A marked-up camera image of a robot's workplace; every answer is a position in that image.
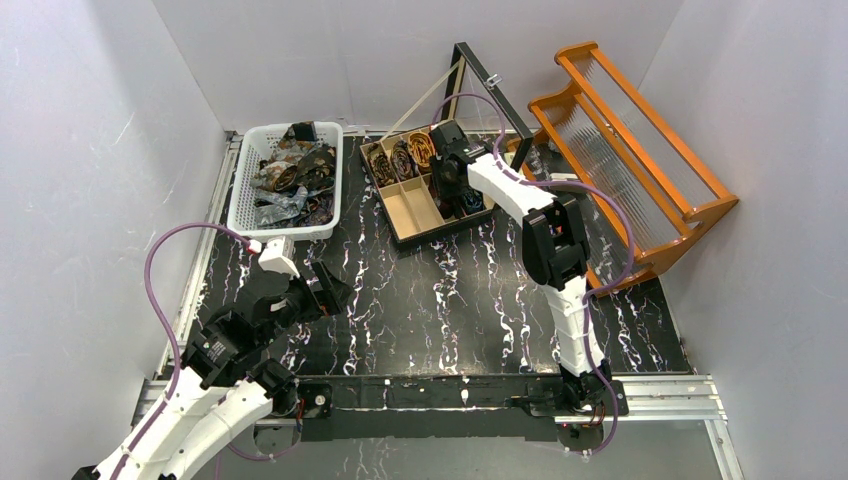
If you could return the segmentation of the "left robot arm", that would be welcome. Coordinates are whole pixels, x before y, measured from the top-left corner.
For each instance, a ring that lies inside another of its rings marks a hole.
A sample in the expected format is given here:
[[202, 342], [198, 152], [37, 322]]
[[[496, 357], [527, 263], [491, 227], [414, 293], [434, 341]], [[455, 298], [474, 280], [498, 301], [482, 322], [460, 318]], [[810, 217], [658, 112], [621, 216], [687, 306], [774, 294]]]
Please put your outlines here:
[[264, 353], [292, 326], [342, 313], [352, 288], [320, 261], [310, 265], [317, 278], [311, 286], [284, 238], [251, 248], [260, 254], [261, 272], [190, 335], [165, 390], [126, 440], [75, 478], [191, 479], [269, 415], [328, 416], [330, 385], [306, 385]]

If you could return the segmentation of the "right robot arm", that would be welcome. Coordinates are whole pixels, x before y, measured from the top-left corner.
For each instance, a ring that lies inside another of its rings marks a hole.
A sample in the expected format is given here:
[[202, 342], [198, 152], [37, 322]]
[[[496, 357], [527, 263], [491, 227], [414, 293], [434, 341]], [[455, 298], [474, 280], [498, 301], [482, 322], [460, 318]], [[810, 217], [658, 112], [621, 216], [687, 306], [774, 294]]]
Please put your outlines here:
[[453, 120], [430, 127], [433, 182], [443, 199], [480, 193], [521, 227], [524, 269], [551, 309], [563, 379], [558, 405], [599, 408], [609, 373], [587, 316], [589, 245], [580, 206], [570, 195], [534, 186], [492, 149], [471, 142]]

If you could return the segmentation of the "blue green tie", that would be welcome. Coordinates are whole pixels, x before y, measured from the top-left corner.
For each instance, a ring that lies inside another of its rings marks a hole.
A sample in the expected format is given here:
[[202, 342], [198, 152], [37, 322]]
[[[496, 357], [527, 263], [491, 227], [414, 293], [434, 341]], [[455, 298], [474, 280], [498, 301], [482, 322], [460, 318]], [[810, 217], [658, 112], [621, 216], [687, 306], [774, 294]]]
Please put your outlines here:
[[467, 189], [460, 196], [460, 204], [466, 215], [473, 215], [486, 209], [483, 195], [474, 189]]

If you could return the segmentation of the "red patterned tie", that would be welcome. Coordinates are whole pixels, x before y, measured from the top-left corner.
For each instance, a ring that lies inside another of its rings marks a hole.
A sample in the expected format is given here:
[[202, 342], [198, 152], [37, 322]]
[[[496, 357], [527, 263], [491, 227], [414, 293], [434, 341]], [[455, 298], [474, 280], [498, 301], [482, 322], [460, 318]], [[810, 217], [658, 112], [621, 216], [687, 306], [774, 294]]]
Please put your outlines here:
[[445, 221], [454, 217], [454, 207], [451, 204], [439, 204], [437, 209]]

